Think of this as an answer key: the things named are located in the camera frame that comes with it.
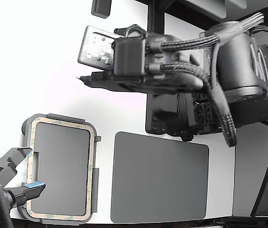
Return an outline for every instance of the black object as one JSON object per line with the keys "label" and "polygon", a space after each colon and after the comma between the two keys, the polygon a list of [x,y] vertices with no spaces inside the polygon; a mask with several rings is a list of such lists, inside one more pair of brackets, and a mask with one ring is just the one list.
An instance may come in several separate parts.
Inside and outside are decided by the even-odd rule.
{"label": "black object", "polygon": [[114,45],[114,75],[144,75],[145,40],[137,38],[119,38]]}
{"label": "black object", "polygon": [[[149,0],[137,0],[143,4],[152,7],[153,2]],[[165,13],[168,13],[178,19],[186,21],[192,25],[195,25],[203,30],[208,30],[214,25],[217,25],[219,22],[214,19],[190,8],[179,1],[172,0],[156,0],[156,5],[159,6],[158,9],[164,9],[163,6],[166,6]]]}
{"label": "black object", "polygon": [[25,204],[27,200],[40,196],[45,188],[41,182],[31,183],[17,188],[4,186],[17,174],[16,166],[31,152],[31,148],[12,148],[0,158],[0,227],[13,228],[9,216],[10,209]]}
{"label": "black object", "polygon": [[99,18],[108,18],[111,13],[111,0],[93,0],[92,14]]}
{"label": "black object", "polygon": [[[232,92],[230,97],[237,96],[241,100],[230,104],[234,123],[237,127],[268,120],[267,46],[262,45],[259,48],[259,53],[261,59],[258,59],[258,64],[265,73],[261,75],[262,78],[259,78],[260,75],[257,76],[251,72],[254,80],[252,84],[249,84],[248,80],[240,82],[235,81],[232,86],[236,85],[239,88],[234,89],[233,87],[230,89]],[[124,68],[123,71],[126,71],[128,74],[131,73],[129,68]],[[221,126],[218,123],[217,115],[215,114],[212,103],[206,94],[181,93],[181,90],[177,90],[177,88],[173,86],[165,87],[164,91],[162,91],[159,86],[150,89],[148,85],[155,85],[156,83],[154,81],[147,83],[149,79],[145,79],[144,83],[141,83],[140,87],[137,88],[126,82],[139,80],[139,78],[135,76],[112,76],[108,72],[94,72],[92,73],[92,76],[81,77],[80,79],[90,87],[101,87],[112,91],[140,91],[144,93],[152,91],[155,93],[154,95],[148,94],[147,99],[146,131],[148,133],[167,133],[171,136],[180,136],[184,141],[190,141],[193,139],[193,135],[195,134],[221,132]],[[259,95],[259,93],[250,93],[253,91],[251,88],[260,88],[261,95]]]}
{"label": "black object", "polygon": [[10,209],[25,204],[27,200],[39,197],[44,188],[45,184],[41,182],[7,189],[3,189],[0,184],[0,227],[13,228],[9,216]]}
{"label": "black object", "polygon": [[203,219],[208,165],[207,145],[118,132],[111,220],[159,223]]}
{"label": "black object", "polygon": [[[213,35],[239,22],[228,21],[218,24],[205,32],[206,36]],[[222,89],[229,103],[251,99],[263,94],[267,88],[265,76],[260,77],[256,72],[258,66],[253,65],[260,59],[258,47],[252,45],[247,33],[242,33],[220,47],[218,53],[218,76]]]}

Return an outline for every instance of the cylindrical motor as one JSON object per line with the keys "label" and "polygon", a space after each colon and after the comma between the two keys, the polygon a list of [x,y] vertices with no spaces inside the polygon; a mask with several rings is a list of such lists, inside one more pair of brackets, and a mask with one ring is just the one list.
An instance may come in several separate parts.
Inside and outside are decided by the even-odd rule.
{"label": "cylindrical motor", "polygon": [[[206,36],[231,26],[237,21],[228,21],[212,27]],[[240,34],[220,47],[217,59],[218,79],[229,103],[252,99],[263,94],[265,82],[254,72],[251,37]]]}

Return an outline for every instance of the gray rectangular pad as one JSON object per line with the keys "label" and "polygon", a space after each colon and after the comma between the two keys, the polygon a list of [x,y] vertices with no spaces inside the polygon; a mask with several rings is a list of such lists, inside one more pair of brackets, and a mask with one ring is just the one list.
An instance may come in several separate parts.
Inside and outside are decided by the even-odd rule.
{"label": "gray rectangular pad", "polygon": [[203,219],[208,165],[206,145],[117,133],[111,220],[153,223]]}
{"label": "gray rectangular pad", "polygon": [[32,200],[33,212],[70,216],[86,213],[89,141],[87,130],[48,123],[36,125],[37,180],[46,183],[46,188]]}

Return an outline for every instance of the black bracket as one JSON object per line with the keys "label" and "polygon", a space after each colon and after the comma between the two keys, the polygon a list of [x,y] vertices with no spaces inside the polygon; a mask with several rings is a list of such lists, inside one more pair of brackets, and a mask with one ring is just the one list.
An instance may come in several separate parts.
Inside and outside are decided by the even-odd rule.
{"label": "black bracket", "polygon": [[11,148],[0,158],[0,184],[4,188],[17,174],[16,166],[32,152],[29,147]]}
{"label": "black bracket", "polygon": [[99,18],[108,18],[111,13],[111,0],[93,0],[92,14]]}

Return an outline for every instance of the dark gray pad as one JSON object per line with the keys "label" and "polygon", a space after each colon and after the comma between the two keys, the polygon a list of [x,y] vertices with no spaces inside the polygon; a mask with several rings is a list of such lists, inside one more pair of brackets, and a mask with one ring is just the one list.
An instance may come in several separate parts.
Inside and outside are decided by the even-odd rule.
{"label": "dark gray pad", "polygon": [[206,145],[117,133],[111,220],[152,223],[203,219],[208,164]]}
{"label": "dark gray pad", "polygon": [[70,216],[86,213],[89,140],[87,130],[48,123],[36,125],[37,180],[46,183],[46,187],[39,198],[32,200],[33,212]]}

